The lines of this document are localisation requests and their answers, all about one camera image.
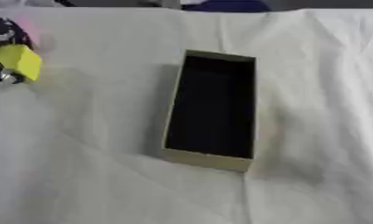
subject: open box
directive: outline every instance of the open box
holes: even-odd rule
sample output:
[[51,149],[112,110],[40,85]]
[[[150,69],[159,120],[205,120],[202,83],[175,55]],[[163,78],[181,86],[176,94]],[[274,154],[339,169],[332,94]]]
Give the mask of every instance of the open box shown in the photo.
[[255,59],[186,51],[165,129],[165,157],[245,172],[254,124]]

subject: white tablecloth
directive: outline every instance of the white tablecloth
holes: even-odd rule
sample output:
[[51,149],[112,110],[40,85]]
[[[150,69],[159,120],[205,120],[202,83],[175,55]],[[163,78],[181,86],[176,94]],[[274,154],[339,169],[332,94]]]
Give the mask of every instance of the white tablecloth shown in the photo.
[[[0,223],[373,223],[373,10],[15,8],[40,80],[0,89]],[[245,175],[155,158],[185,49],[258,58]]]

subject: cardboard box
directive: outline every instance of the cardboard box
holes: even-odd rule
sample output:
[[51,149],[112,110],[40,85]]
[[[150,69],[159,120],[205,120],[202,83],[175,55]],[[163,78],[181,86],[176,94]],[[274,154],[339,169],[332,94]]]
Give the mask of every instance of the cardboard box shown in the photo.
[[253,158],[255,59],[186,51],[163,154],[171,161],[246,172]]

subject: yellow object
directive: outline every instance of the yellow object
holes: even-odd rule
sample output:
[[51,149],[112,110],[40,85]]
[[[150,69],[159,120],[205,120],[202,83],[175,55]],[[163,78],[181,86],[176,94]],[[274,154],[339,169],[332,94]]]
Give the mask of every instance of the yellow object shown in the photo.
[[6,45],[0,47],[0,63],[35,81],[39,77],[42,59],[26,45]]

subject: pink object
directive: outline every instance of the pink object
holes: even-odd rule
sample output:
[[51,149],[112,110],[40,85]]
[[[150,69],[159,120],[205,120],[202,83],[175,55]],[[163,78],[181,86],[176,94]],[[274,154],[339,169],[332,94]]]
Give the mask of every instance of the pink object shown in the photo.
[[34,46],[39,47],[39,44],[40,44],[39,32],[35,28],[33,23],[23,17],[13,18],[13,21],[15,21],[15,23],[17,23],[29,35]]

